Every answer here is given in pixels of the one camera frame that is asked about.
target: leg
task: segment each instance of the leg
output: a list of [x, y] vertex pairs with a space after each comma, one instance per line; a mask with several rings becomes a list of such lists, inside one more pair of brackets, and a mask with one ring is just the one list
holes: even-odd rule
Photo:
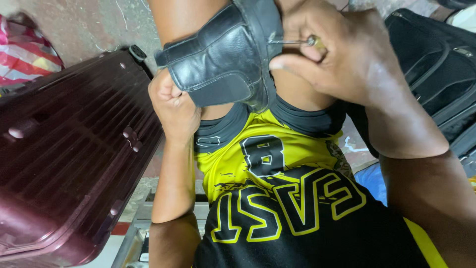
[[[149, 4], [163, 46], [200, 30], [229, 0], [149, 0]], [[205, 107], [202, 120], [221, 118], [232, 106], [233, 103]]]

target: black luggage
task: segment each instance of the black luggage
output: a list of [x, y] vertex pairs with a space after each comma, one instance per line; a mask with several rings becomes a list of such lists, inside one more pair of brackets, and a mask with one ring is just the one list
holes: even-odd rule
[[[393, 12], [385, 24], [413, 95], [467, 174], [476, 174], [476, 35], [407, 9]], [[354, 106], [348, 113], [370, 145], [362, 110]]]

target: hard-shell suitcase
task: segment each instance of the hard-shell suitcase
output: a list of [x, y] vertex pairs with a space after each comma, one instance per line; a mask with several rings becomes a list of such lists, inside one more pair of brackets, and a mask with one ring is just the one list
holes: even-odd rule
[[0, 267], [101, 252], [162, 135], [149, 83], [120, 50], [1, 98]]

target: floor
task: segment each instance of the floor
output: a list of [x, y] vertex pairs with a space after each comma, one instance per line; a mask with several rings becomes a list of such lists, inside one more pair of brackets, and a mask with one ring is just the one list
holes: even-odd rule
[[[342, 5], [342, 0], [334, 1]], [[122, 46], [138, 45], [147, 55], [146, 64], [157, 70], [153, 53], [160, 48], [160, 40], [146, 0], [0, 0], [2, 15], [15, 17], [25, 14], [53, 44], [66, 67]], [[382, 17], [398, 8], [443, 20], [448, 10], [439, 8], [433, 0], [350, 0], [350, 10], [377, 8]], [[354, 172], [376, 159], [370, 155], [352, 122], [344, 123], [344, 136], [339, 145]], [[155, 190], [159, 179], [162, 150], [152, 158], [120, 221], [130, 222], [138, 202], [149, 187]], [[203, 174], [196, 169], [196, 190], [203, 193]]]

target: plastic bag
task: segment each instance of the plastic bag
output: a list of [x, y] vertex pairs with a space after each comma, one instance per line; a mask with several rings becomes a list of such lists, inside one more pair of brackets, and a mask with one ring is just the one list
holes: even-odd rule
[[63, 62], [41, 33], [0, 15], [0, 87], [62, 69]]

